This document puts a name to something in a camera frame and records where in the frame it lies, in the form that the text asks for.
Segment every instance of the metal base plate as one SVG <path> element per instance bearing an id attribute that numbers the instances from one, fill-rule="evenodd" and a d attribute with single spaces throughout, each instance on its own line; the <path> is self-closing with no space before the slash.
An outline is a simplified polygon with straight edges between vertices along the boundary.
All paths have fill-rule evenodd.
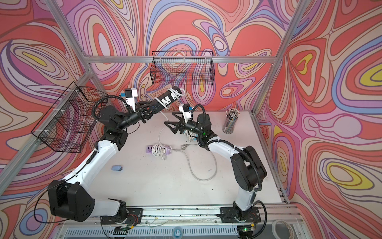
<path id="1" fill-rule="evenodd" d="M 220 208 L 220 214 L 224 215 L 222 217 L 222 223 L 238 223 L 238 222 L 246 222 L 246 223 L 253 223 L 257 224 L 261 222 L 260 213 L 258 207 L 253 206 L 251 211 L 249 212 L 248 219 L 245 221 L 238 221 L 235 219 L 235 211 L 233 210 L 233 207 L 221 207 Z"/>
<path id="2" fill-rule="evenodd" d="M 138 218 L 138 222 L 136 224 L 141 223 L 142 219 L 142 212 L 143 208 L 126 208 L 129 215 L 127 216 L 127 220 L 123 224 L 133 224 L 136 219 Z M 111 225 L 111 224 L 116 224 L 115 222 L 118 221 L 116 218 L 112 216 L 103 216 L 101 217 L 101 224 L 102 225 Z"/>

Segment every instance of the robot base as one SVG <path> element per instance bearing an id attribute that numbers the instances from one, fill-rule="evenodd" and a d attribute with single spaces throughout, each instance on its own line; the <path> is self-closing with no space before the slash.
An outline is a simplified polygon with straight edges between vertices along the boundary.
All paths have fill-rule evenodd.
<path id="1" fill-rule="evenodd" d="M 246 222 L 257 224 L 261 222 L 260 213 L 258 207 L 252 206 L 250 209 L 244 212 L 247 216 L 245 218 L 237 218 L 237 209 L 234 207 L 221 207 L 220 214 L 223 215 L 221 217 L 222 223 L 238 223 L 238 222 Z"/>
<path id="2" fill-rule="evenodd" d="M 121 218 L 118 218 L 115 216 L 102 216 L 101 224 L 102 225 L 111 225 L 116 223 L 133 224 L 136 221 L 136 219 L 132 215 L 135 215 L 136 218 L 138 218 L 138 222 L 135 225 L 141 223 L 143 208 L 126 208 L 126 210 L 128 213 L 126 220 L 121 220 Z"/>

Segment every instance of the metal vent grille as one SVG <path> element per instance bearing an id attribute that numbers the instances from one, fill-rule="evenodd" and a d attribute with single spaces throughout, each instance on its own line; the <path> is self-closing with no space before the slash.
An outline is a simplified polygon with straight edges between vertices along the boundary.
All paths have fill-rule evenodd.
<path id="1" fill-rule="evenodd" d="M 129 231 L 115 231 L 114 228 L 104 226 L 109 237 L 147 237 L 147 236 L 172 236 L 175 226 L 145 227 L 138 226 Z M 237 236 L 237 226 L 181 226 L 183 236 Z M 101 228 L 68 228 L 65 238 L 71 237 L 105 237 Z"/>

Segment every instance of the wire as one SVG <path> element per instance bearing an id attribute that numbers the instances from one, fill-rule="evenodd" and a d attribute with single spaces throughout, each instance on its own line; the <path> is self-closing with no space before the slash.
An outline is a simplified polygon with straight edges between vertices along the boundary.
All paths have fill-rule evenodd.
<path id="1" fill-rule="evenodd" d="M 228 217 L 228 216 L 224 216 L 223 214 L 216 214 L 216 216 L 217 216 L 218 218 L 226 218 L 226 219 L 234 219 L 234 218 L 235 218 L 234 216 L 232 216 L 232 217 Z"/>
<path id="2" fill-rule="evenodd" d="M 160 157 L 162 160 L 166 160 L 166 155 L 167 155 L 166 152 L 167 152 L 167 150 L 168 149 L 165 146 L 162 146 L 159 143 L 156 143 L 156 144 L 154 144 L 152 146 L 151 153 L 155 157 Z"/>
<path id="3" fill-rule="evenodd" d="M 126 100 L 124 100 L 123 98 L 121 98 L 121 97 L 119 97 L 119 96 L 114 96 L 114 95 L 107 95 L 107 96 L 104 96 L 104 97 L 102 97 L 101 99 L 99 99 L 99 100 L 93 105 L 93 108 L 92 108 L 92 116 L 93 116 L 93 118 L 95 118 L 96 120 L 99 121 L 99 117 L 96 116 L 96 110 L 97 110 L 97 107 L 98 107 L 99 104 L 101 104 L 102 101 L 104 101 L 104 100 L 106 100 L 106 99 L 109 99 L 109 98 L 119 99 L 119 100 L 121 100 L 122 102 L 124 102 L 126 105 L 128 105 L 128 104 L 126 103 Z"/>
<path id="4" fill-rule="evenodd" d="M 161 111 L 161 113 L 163 114 L 163 116 L 164 116 L 164 117 L 166 118 L 166 120 L 168 121 L 167 116 L 166 116 L 162 111 Z M 160 142 L 160 134 L 162 133 L 162 131 L 164 130 L 165 127 L 166 127 L 166 126 L 164 126 L 164 127 L 160 130 L 160 132 L 159 132 L 159 134 L 158 134 L 158 143 L 157 143 L 157 144 L 159 144 L 159 145 L 155 144 L 155 146 L 158 148 L 158 149 L 156 149 L 156 151 L 159 150 L 159 151 L 162 152 L 162 153 L 163 153 L 163 150 L 169 150 L 169 151 L 181 152 L 181 153 L 183 153 L 183 154 L 185 155 L 185 157 L 186 157 L 186 159 L 187 159 L 188 168 L 190 169 L 190 172 L 191 172 L 192 176 L 193 176 L 196 180 L 205 182 L 205 181 L 209 181 L 209 180 L 213 179 L 213 178 L 216 176 L 216 173 L 217 173 L 217 162 L 216 162 L 215 155 L 214 155 L 211 151 L 209 151 L 210 154 L 212 155 L 212 157 L 213 157 L 213 159 L 214 159 L 214 163 L 215 163 L 215 172 L 214 172 L 214 174 L 213 174 L 211 177 L 207 178 L 207 179 L 201 179 L 201 178 L 198 178 L 198 177 L 194 174 L 194 172 L 192 171 L 191 164 L 190 164 L 190 159 L 188 158 L 187 154 L 186 154 L 183 150 L 173 149 L 173 148 L 171 148 L 170 146 L 169 146 L 169 148 L 166 148 L 166 147 Z"/>
<path id="5" fill-rule="evenodd" d="M 205 123 L 205 121 L 206 121 L 206 110 L 204 109 L 204 106 L 202 106 L 201 104 L 197 104 L 197 105 L 195 105 L 194 107 L 193 107 L 193 109 L 191 110 L 191 114 L 193 115 L 194 114 L 194 112 L 195 112 L 195 110 L 196 110 L 196 108 L 201 108 L 202 109 L 202 111 L 203 111 L 203 122 L 202 122 L 202 126 L 201 126 L 201 129 L 200 129 L 200 132 L 199 132 L 199 134 L 197 135 L 197 138 L 196 138 L 196 141 L 197 141 L 197 143 L 199 144 L 199 145 L 204 145 L 204 144 L 202 144 L 202 141 L 201 141 L 201 139 L 202 139 L 202 135 L 203 135 L 203 128 L 204 128 L 204 123 Z"/>
<path id="6" fill-rule="evenodd" d="M 193 176 L 196 180 L 205 182 L 205 181 L 209 181 L 209 180 L 213 179 L 213 178 L 216 176 L 216 173 L 217 173 L 217 162 L 216 162 L 215 155 L 214 155 L 211 151 L 209 151 L 209 152 L 210 152 L 210 154 L 212 155 L 212 157 L 213 157 L 213 159 L 214 159 L 214 163 L 215 163 L 215 172 L 214 172 L 214 174 L 213 174 L 211 177 L 209 177 L 209 178 L 207 178 L 207 179 L 201 179 L 201 178 L 198 178 L 198 177 L 194 174 L 194 172 L 192 171 L 192 168 L 191 168 L 190 160 L 189 160 L 187 154 L 186 154 L 183 150 L 172 150 L 172 151 L 175 151 L 175 152 L 182 152 L 182 153 L 186 156 L 187 163 L 188 163 L 188 168 L 190 169 L 190 172 L 191 172 L 192 176 Z"/>
<path id="7" fill-rule="evenodd" d="M 202 148 L 205 148 L 207 147 L 208 145 L 210 145 L 211 143 L 215 143 L 215 142 L 222 142 L 222 143 L 226 143 L 228 144 L 229 146 L 231 146 L 232 148 L 234 148 L 236 151 L 238 151 L 239 153 L 241 153 L 247 160 L 248 162 L 251 164 L 252 168 L 253 168 L 253 171 L 255 172 L 255 176 L 256 176 L 256 179 L 257 179 L 257 185 L 258 185 L 258 188 L 255 188 L 255 191 L 261 191 L 262 190 L 262 183 L 261 183 L 261 178 L 260 178 L 260 175 L 259 175 L 259 172 L 257 171 L 256 169 L 256 165 L 255 163 L 253 162 L 253 160 L 251 159 L 251 157 L 249 157 L 243 150 L 239 149 L 238 147 L 235 147 L 232 143 L 226 141 L 226 140 L 210 140 L 208 141 L 206 144 L 204 145 L 201 145 L 200 147 Z"/>
<path id="8" fill-rule="evenodd" d="M 162 223 L 162 224 L 159 224 L 159 225 L 155 225 L 155 226 L 151 226 L 150 228 L 155 228 L 155 227 L 157 227 L 157 226 L 163 226 L 164 224 L 166 224 L 166 223 L 168 223 L 169 221 L 176 221 L 176 219 L 169 219 L 169 220 L 167 220 L 167 221 L 165 221 L 164 223 Z"/>
<path id="9" fill-rule="evenodd" d="M 49 191 L 50 189 L 52 189 L 52 188 L 54 188 L 54 187 L 56 187 L 56 186 L 58 186 L 58 185 L 61 185 L 61 184 L 63 184 L 64 182 L 67 182 L 67 181 L 69 181 L 70 179 L 72 179 L 72 178 L 74 178 L 85 166 L 86 166 L 87 164 L 85 164 L 75 175 L 73 175 L 73 176 L 71 176 L 69 179 L 67 179 L 67 180 L 65 180 L 65 181 L 62 181 L 61 183 L 59 183 L 59 184 L 57 184 L 57 185 L 55 185 L 55 186 L 53 186 L 53 187 L 50 187 L 50 188 L 48 188 L 47 190 L 45 190 L 40 196 L 39 196 L 39 198 L 37 199 L 37 202 L 36 202 L 36 204 L 35 204 L 35 206 L 34 206 L 34 209 L 33 209 L 33 216 L 34 216 L 34 219 L 36 220 L 36 221 L 38 221 L 39 223 L 44 223 L 44 224 L 52 224 L 52 223 L 60 223 L 60 222 L 63 222 L 63 221 L 67 221 L 67 220 L 69 220 L 69 219 L 65 219 L 65 220 L 61 220 L 61 221 L 52 221 L 52 222 L 46 222 L 46 221 L 40 221 L 40 220 L 38 220 L 37 219 L 37 217 L 36 217 L 36 208 L 37 208 L 37 204 L 39 203 L 39 201 L 40 201 L 40 199 L 42 198 L 42 196 L 47 192 L 47 191 Z"/>
<path id="10" fill-rule="evenodd" d="M 127 216 L 129 216 L 129 215 L 130 215 L 130 216 L 132 216 L 132 217 L 134 218 L 134 222 L 132 223 L 132 225 L 133 225 L 133 226 L 135 226 L 135 225 L 136 225 L 136 223 L 138 223 L 138 222 L 139 222 L 139 220 L 138 220 L 138 217 L 137 217 L 137 219 L 135 219 L 136 215 L 134 215 L 134 214 L 130 214 L 130 213 L 129 213 L 129 214 L 127 214 Z"/>
<path id="11" fill-rule="evenodd" d="M 138 219 L 137 215 L 134 215 L 134 214 L 131 214 L 131 215 L 134 217 L 134 222 L 135 222 L 135 219 L 137 219 L 137 222 L 136 222 L 136 224 L 134 225 L 134 226 L 136 226 L 136 225 L 138 224 L 138 222 L 139 222 L 139 219 Z"/>
<path id="12" fill-rule="evenodd" d="M 137 128 L 136 130 L 134 130 L 133 132 L 128 133 L 128 134 L 132 134 L 132 133 L 134 133 L 135 131 L 137 131 L 137 130 L 139 129 L 140 126 L 141 126 L 141 125 L 140 125 L 140 123 L 138 122 L 138 128 Z"/>
<path id="13" fill-rule="evenodd" d="M 254 203 L 253 203 L 253 206 L 256 205 L 256 204 L 258 204 L 258 203 L 261 204 L 261 206 L 262 206 L 263 209 L 264 209 L 264 224 L 263 224 L 263 226 L 261 227 L 261 229 L 259 230 L 259 232 L 257 232 L 256 234 L 254 234 L 254 235 L 251 236 L 251 237 L 248 237 L 247 239 L 252 239 L 252 238 L 258 237 L 258 236 L 264 231 L 265 226 L 267 225 L 267 219 L 268 219 L 268 217 L 267 217 L 267 209 L 265 208 L 264 203 L 263 203 L 262 201 L 260 201 L 260 200 L 257 200 L 256 202 L 254 202 Z"/>
<path id="14" fill-rule="evenodd" d="M 102 226 L 102 223 L 101 223 L 101 228 L 102 228 L 102 231 L 104 232 L 105 236 L 110 239 L 110 237 L 106 234 L 105 230 L 104 230 L 104 227 Z"/>

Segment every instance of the aluminum frame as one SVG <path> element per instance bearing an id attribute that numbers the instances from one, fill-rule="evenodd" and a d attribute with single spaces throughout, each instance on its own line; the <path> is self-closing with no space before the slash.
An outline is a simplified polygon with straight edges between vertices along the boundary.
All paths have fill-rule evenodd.
<path id="1" fill-rule="evenodd" d="M 281 191 L 281 193 L 282 193 L 282 195 L 284 197 L 285 203 L 286 204 L 290 204 L 290 201 L 289 201 L 289 198 L 287 196 L 287 193 L 286 193 L 283 185 L 281 184 L 280 175 L 277 173 L 275 163 L 272 160 L 272 155 L 269 152 L 268 147 L 267 147 L 267 143 L 265 142 L 265 138 L 264 138 L 264 136 L 261 133 L 260 125 L 257 122 L 256 117 L 254 115 L 251 115 L 251 119 L 252 119 L 253 126 L 255 127 L 257 136 L 258 136 L 258 138 L 260 140 L 261 147 L 263 148 L 263 151 L 264 151 L 264 154 L 265 154 L 265 158 L 267 159 L 267 162 L 268 162 L 269 168 L 271 170 L 271 173 L 273 175 L 274 181 L 277 184 L 277 187 L 280 189 L 280 191 Z"/>
<path id="2" fill-rule="evenodd" d="M 204 58 L 204 57 L 167 57 L 162 56 L 162 58 Z M 85 56 L 87 63 L 151 63 L 152 56 Z M 214 63 L 275 63 L 276 57 L 274 56 L 213 56 L 212 60 Z"/>
<path id="3" fill-rule="evenodd" d="M 273 79 L 276 76 L 278 67 L 282 63 L 282 59 L 284 57 L 284 54 L 287 51 L 288 45 L 292 40 L 292 37 L 294 33 L 296 32 L 297 26 L 300 23 L 300 20 L 305 12 L 306 7 L 309 5 L 311 0 L 304 0 L 299 1 L 296 7 L 296 10 L 293 13 L 292 19 L 288 25 L 288 29 L 285 31 L 285 35 L 283 39 L 281 40 L 281 44 L 278 48 L 277 54 L 276 54 L 276 62 L 270 67 L 267 77 L 264 80 L 263 86 L 260 89 L 259 95 L 256 98 L 256 101 L 252 108 L 252 113 L 255 112 L 255 110 L 259 107 L 259 104 L 262 102 L 263 97 L 268 92 L 268 89 L 273 81 Z"/>
<path id="4" fill-rule="evenodd" d="M 103 92 L 105 91 L 105 88 L 103 87 L 101 81 L 99 80 L 98 76 L 94 73 L 94 70 L 91 66 L 92 63 L 97 62 L 104 62 L 104 63 L 111 63 L 111 62 L 126 62 L 126 63 L 149 63 L 152 62 L 152 56 L 87 56 L 83 49 L 81 48 L 77 38 L 75 37 L 72 29 L 70 28 L 68 21 L 66 20 L 63 12 L 61 11 L 61 8 L 58 6 L 56 0 L 45 0 L 46 5 L 48 6 L 50 12 L 52 13 L 54 19 L 56 20 L 57 24 L 61 28 L 63 35 L 67 38 L 70 45 L 72 46 L 74 52 L 76 53 L 79 61 L 83 65 L 83 67 L 86 69 L 86 72 L 80 77 L 80 79 L 77 81 L 77 84 L 79 86 L 83 86 L 87 83 L 87 81 L 92 78 L 93 82 L 98 90 L 101 90 Z M 243 63 L 243 62 L 259 62 L 259 63 L 272 63 L 272 66 L 269 69 L 269 72 L 267 74 L 266 79 L 264 80 L 264 84 L 261 87 L 259 96 L 256 99 L 256 102 L 254 104 L 254 107 L 252 108 L 252 114 L 254 114 L 255 109 L 257 109 L 258 104 L 262 101 L 261 99 L 264 97 L 265 93 L 267 92 L 272 80 L 275 77 L 275 74 L 277 72 L 278 66 L 282 62 L 282 57 L 284 53 L 286 52 L 286 49 L 288 47 L 288 44 L 290 43 L 293 33 L 295 32 L 298 23 L 304 13 L 305 8 L 308 6 L 310 0 L 304 0 L 299 1 L 298 5 L 296 7 L 295 12 L 293 13 L 291 22 L 289 23 L 289 26 L 285 32 L 285 35 L 281 41 L 281 44 L 279 46 L 279 49 L 277 51 L 277 54 L 275 57 L 250 57 L 250 56 L 222 56 L 222 57 L 213 57 L 213 60 L 215 63 Z M 62 104 L 64 104 L 67 99 L 69 98 L 70 93 L 66 94 L 66 96 L 60 101 L 60 103 L 56 106 L 56 109 L 61 107 Z M 50 114 L 47 119 L 43 122 L 40 129 L 42 127 L 45 127 L 47 123 L 54 117 L 55 114 Z M 259 125 L 256 122 L 256 119 L 253 118 L 254 126 L 256 128 L 256 131 L 259 133 Z M 260 141 L 262 143 L 262 146 L 264 148 L 264 139 L 259 136 Z M 30 156 L 34 153 L 34 151 L 37 149 L 37 147 L 40 145 L 40 141 L 36 139 L 34 136 L 31 136 L 31 138 L 26 142 L 26 144 L 23 146 L 23 149 L 20 150 L 15 157 L 4 167 L 3 171 L 0 174 L 0 195 L 6 190 L 6 188 L 10 185 L 13 178 L 18 174 L 18 172 L 21 170 L 21 168 L 25 165 L 25 163 L 28 161 Z M 267 149 L 264 149 L 264 152 L 266 152 L 267 161 L 272 164 L 273 161 L 270 160 L 272 157 L 269 155 L 269 152 Z M 277 172 L 272 173 L 274 177 L 278 177 Z M 283 187 L 280 187 L 283 196 L 286 200 L 286 202 L 289 203 L 288 197 L 285 196 L 285 191 Z"/>
<path id="5" fill-rule="evenodd" d="M 143 208 L 141 225 L 158 226 L 165 223 L 166 226 L 180 225 L 219 225 L 221 218 L 216 214 L 220 213 L 220 208 L 224 206 L 232 206 L 232 204 L 218 205 L 174 205 L 174 206 L 132 206 L 131 208 Z M 260 204 L 260 217 L 264 218 L 264 209 Z M 303 218 L 297 205 L 288 205 L 282 203 L 265 204 L 267 209 L 268 222 L 282 219 L 290 224 L 301 223 Z M 64 227 L 88 227 L 95 226 L 99 223 L 99 218 L 88 218 L 84 222 L 66 221 Z M 245 225 L 248 223 L 224 223 L 225 225 Z"/>

